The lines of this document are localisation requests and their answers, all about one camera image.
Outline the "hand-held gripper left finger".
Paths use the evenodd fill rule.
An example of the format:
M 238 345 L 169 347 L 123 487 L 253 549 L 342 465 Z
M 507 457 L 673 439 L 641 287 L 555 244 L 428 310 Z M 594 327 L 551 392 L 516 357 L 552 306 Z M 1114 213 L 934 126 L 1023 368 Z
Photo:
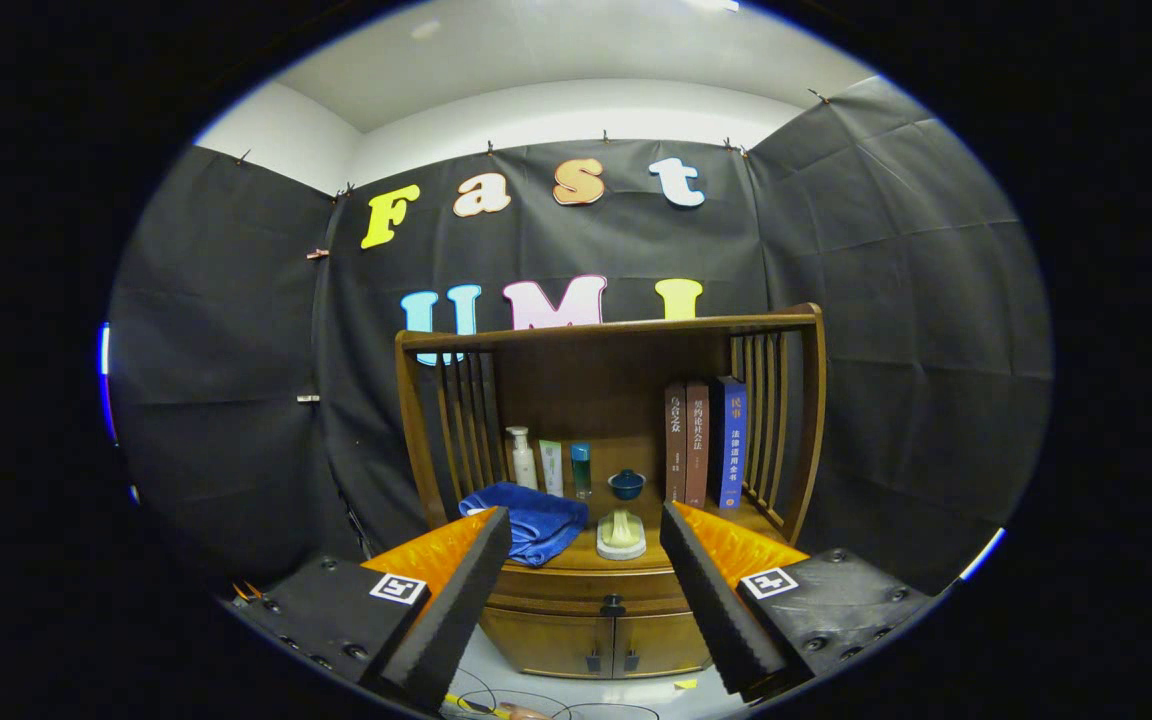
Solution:
M 503 507 L 430 530 L 366 562 L 321 556 L 233 614 L 306 666 L 406 708 L 442 706 L 511 550 Z

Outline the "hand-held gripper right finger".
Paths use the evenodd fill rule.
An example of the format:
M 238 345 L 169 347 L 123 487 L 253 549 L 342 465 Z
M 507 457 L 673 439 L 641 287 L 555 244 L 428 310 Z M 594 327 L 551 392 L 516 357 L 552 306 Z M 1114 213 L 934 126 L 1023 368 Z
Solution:
M 810 556 L 684 503 L 664 503 L 660 546 L 723 688 L 745 702 L 844 669 L 935 602 L 850 550 Z

